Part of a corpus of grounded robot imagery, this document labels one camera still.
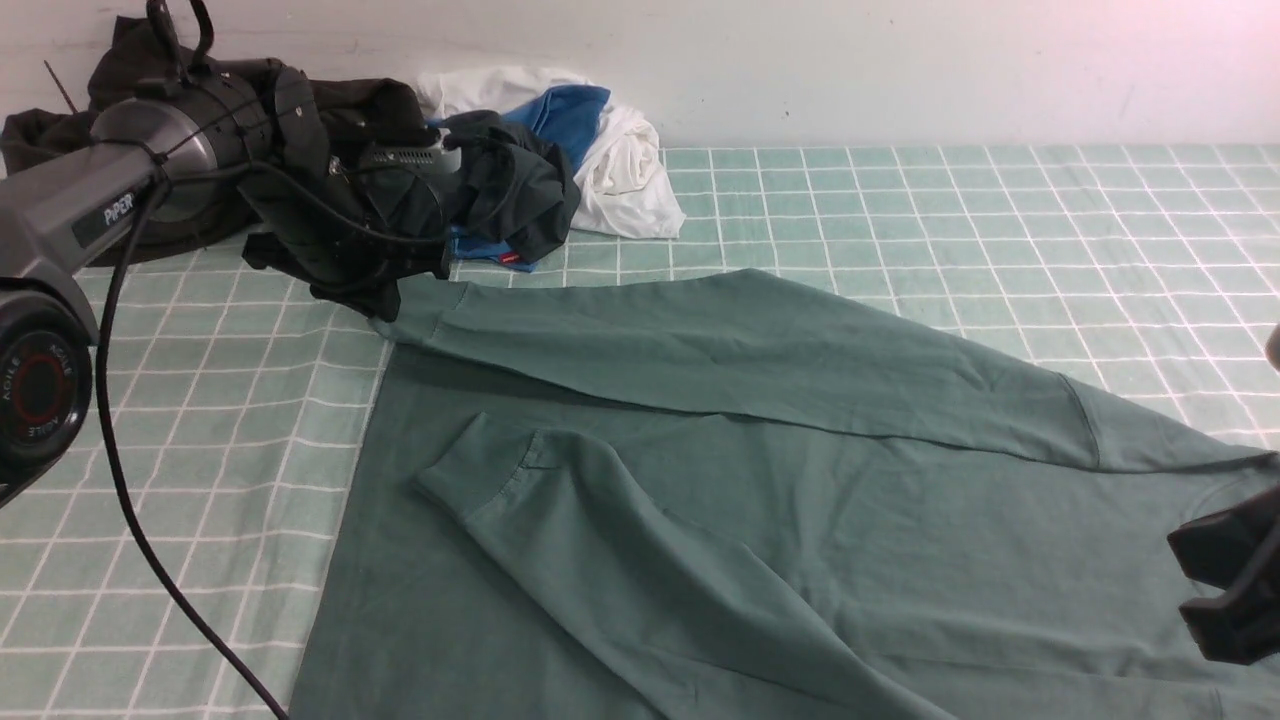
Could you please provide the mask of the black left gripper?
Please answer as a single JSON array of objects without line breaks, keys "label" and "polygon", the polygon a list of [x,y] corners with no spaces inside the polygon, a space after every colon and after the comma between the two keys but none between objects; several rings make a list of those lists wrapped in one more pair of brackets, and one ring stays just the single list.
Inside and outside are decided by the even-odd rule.
[{"label": "black left gripper", "polygon": [[255,270],[303,282],[315,299],[383,322],[397,319],[399,281],[448,277],[442,237],[393,234],[332,151],[312,86],[301,70],[274,67],[259,92],[268,145],[239,172],[238,191],[264,222],[242,258]]}]

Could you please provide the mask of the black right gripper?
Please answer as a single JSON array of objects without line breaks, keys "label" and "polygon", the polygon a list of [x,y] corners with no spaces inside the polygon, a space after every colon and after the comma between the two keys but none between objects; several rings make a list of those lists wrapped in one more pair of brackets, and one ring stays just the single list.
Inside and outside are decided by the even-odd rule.
[{"label": "black right gripper", "polygon": [[1208,661],[1248,666],[1279,652],[1279,488],[1167,536],[1183,574],[1221,591],[1188,600],[1183,621]]}]

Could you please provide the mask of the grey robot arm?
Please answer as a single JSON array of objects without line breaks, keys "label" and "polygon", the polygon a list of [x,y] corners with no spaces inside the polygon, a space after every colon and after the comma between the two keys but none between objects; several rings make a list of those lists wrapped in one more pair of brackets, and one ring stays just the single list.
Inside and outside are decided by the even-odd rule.
[{"label": "grey robot arm", "polygon": [[[471,111],[425,123],[407,101],[388,100],[387,111],[371,117],[317,97],[314,85],[296,68],[275,60],[232,63],[218,68],[196,63],[178,67],[178,77],[143,78],[134,96],[87,118],[96,124],[72,152],[42,152],[42,163],[18,168],[3,181],[3,470],[13,475],[8,495],[36,482],[67,451],[84,421],[92,384],[90,347],[97,346],[99,368],[108,360],[113,307],[109,300],[100,327],[91,323],[83,291],[72,279],[113,247],[116,265],[127,266],[156,215],[163,223],[202,220],[223,205],[242,204],[268,231],[250,234],[244,261],[302,281],[315,299],[394,325],[407,322],[399,282],[434,275],[444,286],[456,255],[458,233],[483,245],[506,243],[518,263],[540,261],[564,245],[570,217],[585,208],[572,170],[588,158],[588,142],[544,115],[532,126],[494,111]],[[1120,430],[1135,450],[1155,451],[1155,460],[1172,461],[1174,450],[1190,450],[1172,430],[1157,439],[1138,439],[1137,420],[1120,430],[1103,430],[1083,389],[1065,375],[1052,375],[1015,357],[945,334],[905,319],[891,319],[873,307],[852,331],[833,331],[835,340],[854,340],[865,360],[838,360],[841,372],[873,380],[870,389],[887,395],[879,405],[860,400],[851,409],[870,413],[854,419],[906,421],[908,410],[946,411],[938,428],[872,423],[879,429],[855,430],[869,439],[915,441],[961,454],[1024,457],[1021,451],[969,443],[969,439],[1015,439],[1025,430],[1027,450],[1041,438],[1036,419],[1075,421],[1083,432],[1085,457],[1038,460],[1046,466],[1094,474],[1142,475],[1157,469],[1121,469]],[[1001,389],[995,380],[973,386],[978,398],[963,395],[960,380],[979,380],[979,359],[1000,360],[1053,379],[1053,392]],[[983,420],[979,409],[995,400],[1029,401],[1030,410],[1012,411],[1012,420]],[[1032,456],[1025,455],[1032,462]],[[1277,656],[1277,488],[1260,492],[1230,507],[1189,519],[1167,536],[1180,573],[1192,583],[1219,589],[1179,607],[1181,621],[1210,662],[1252,665]]]}]

